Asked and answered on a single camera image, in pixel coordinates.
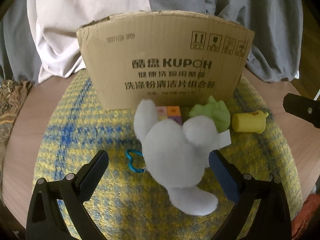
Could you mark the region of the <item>brown cardboard box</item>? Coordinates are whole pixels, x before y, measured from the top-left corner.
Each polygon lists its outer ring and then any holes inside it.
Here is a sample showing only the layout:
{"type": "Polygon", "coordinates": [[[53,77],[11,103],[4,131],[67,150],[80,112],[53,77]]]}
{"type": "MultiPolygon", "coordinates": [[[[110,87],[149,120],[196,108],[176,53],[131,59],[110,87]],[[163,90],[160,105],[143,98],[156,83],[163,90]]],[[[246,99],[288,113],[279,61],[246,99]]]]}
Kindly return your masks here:
{"type": "Polygon", "coordinates": [[[81,26],[76,36],[105,109],[204,104],[234,92],[253,31],[220,17],[188,11],[139,11],[81,26]]]}

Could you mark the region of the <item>white curved pipe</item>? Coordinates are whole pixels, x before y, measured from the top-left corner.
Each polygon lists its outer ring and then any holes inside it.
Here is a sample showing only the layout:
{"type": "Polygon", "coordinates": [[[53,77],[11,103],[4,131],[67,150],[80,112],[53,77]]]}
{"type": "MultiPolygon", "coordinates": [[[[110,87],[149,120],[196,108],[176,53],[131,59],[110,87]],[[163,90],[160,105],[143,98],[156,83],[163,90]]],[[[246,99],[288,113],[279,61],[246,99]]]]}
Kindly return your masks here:
{"type": "Polygon", "coordinates": [[[318,90],[317,94],[315,95],[315,97],[313,98],[314,101],[317,101],[318,98],[320,96],[320,89],[318,90]]]}

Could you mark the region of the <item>pale pink curtain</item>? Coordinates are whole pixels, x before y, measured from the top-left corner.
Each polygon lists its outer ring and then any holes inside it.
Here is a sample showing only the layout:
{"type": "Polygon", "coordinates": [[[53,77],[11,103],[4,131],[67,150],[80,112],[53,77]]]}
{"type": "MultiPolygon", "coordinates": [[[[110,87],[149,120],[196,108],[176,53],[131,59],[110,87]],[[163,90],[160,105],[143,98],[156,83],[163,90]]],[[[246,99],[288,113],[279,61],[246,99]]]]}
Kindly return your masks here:
{"type": "Polygon", "coordinates": [[[149,0],[27,0],[31,35],[41,60],[38,81],[84,69],[77,29],[109,15],[150,10],[149,0]]]}

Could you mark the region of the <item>green dinosaur toy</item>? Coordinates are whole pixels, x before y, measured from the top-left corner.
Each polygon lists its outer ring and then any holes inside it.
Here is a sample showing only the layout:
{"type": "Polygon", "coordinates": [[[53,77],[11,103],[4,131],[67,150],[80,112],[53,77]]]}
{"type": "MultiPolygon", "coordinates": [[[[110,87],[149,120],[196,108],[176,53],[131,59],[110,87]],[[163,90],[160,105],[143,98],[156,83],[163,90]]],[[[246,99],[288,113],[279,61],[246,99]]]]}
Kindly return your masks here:
{"type": "Polygon", "coordinates": [[[205,105],[196,104],[189,112],[190,118],[200,115],[211,118],[219,133],[226,131],[231,123],[231,115],[226,104],[222,100],[216,101],[211,95],[205,105]]]}

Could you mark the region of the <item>grey curtain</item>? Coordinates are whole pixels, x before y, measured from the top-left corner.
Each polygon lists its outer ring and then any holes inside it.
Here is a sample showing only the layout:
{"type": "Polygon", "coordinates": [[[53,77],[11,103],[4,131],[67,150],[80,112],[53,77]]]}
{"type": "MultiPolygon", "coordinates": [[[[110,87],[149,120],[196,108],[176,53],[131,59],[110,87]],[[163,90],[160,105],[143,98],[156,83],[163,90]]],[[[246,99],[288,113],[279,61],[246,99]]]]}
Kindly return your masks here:
{"type": "MultiPolygon", "coordinates": [[[[214,15],[254,31],[249,70],[265,82],[299,73],[303,33],[301,0],[149,0],[150,10],[214,15]]],[[[13,0],[1,19],[1,79],[38,81],[41,60],[31,35],[27,0],[13,0]]]]}

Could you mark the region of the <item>yellow toy cup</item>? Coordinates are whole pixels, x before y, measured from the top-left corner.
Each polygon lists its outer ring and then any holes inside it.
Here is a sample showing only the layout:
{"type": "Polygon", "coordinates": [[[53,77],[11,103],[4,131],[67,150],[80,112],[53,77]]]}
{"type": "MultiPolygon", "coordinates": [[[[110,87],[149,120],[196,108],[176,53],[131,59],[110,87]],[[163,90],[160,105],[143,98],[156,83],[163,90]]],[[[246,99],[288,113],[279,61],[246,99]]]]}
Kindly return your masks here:
{"type": "Polygon", "coordinates": [[[236,113],[232,116],[232,128],[235,132],[261,134],[266,128],[268,113],[261,110],[250,113],[236,113]]]}

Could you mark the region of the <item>white bunny plush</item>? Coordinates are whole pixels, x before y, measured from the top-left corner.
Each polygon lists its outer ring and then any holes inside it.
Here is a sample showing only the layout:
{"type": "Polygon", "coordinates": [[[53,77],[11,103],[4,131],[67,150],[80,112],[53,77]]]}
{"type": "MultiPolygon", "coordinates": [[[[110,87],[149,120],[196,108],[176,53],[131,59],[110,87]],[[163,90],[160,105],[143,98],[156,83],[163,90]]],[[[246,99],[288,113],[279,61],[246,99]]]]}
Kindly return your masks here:
{"type": "Polygon", "coordinates": [[[172,205],[193,216],[214,212],[218,198],[198,188],[209,167],[209,154],[231,144],[230,131],[219,132],[204,115],[182,125],[159,120],[155,103],[143,99],[135,113],[133,128],[142,145],[147,171],[168,192],[172,205]]]}

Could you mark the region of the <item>red orange cloth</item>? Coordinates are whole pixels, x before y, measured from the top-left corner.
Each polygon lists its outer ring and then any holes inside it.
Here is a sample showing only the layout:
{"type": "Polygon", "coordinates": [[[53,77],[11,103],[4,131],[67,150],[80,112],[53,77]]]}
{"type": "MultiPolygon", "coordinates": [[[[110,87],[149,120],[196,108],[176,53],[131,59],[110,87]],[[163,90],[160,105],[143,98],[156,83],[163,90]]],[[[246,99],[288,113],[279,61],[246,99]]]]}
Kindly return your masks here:
{"type": "Polygon", "coordinates": [[[291,239],[303,239],[303,235],[319,221],[319,194],[310,194],[303,203],[302,209],[291,222],[291,239]]]}

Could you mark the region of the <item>brown paisley cloth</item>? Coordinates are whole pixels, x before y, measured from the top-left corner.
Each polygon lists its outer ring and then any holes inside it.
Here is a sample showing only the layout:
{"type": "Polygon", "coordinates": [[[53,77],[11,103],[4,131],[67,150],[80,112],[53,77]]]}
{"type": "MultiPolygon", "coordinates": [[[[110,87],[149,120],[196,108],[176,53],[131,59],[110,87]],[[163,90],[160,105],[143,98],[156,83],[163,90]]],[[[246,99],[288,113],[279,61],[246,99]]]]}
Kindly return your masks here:
{"type": "Polygon", "coordinates": [[[4,80],[1,85],[1,162],[18,114],[33,88],[30,81],[4,80]]]}

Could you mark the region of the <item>four colour block cube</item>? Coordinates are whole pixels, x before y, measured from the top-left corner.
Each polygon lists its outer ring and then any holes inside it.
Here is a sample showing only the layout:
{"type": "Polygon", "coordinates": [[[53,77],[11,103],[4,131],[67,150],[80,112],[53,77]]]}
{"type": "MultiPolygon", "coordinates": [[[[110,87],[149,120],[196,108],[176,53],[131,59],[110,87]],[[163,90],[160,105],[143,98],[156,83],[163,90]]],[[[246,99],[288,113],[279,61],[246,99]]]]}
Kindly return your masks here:
{"type": "Polygon", "coordinates": [[[182,125],[181,111],[178,106],[157,106],[158,120],[172,119],[182,125]]]}

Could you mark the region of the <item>blue carabiner clip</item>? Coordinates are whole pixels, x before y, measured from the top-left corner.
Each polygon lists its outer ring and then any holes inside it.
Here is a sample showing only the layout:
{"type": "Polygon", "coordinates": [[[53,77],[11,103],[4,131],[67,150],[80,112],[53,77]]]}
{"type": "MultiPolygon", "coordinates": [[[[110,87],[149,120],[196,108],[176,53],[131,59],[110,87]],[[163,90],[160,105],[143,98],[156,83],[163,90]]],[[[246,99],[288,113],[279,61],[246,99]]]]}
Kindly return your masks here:
{"type": "Polygon", "coordinates": [[[127,164],[128,164],[129,169],[135,173],[146,172],[146,167],[143,167],[143,168],[135,167],[133,154],[138,155],[140,157],[143,156],[142,152],[139,152],[138,150],[134,150],[134,149],[126,150],[125,157],[127,158],[127,164]]]}

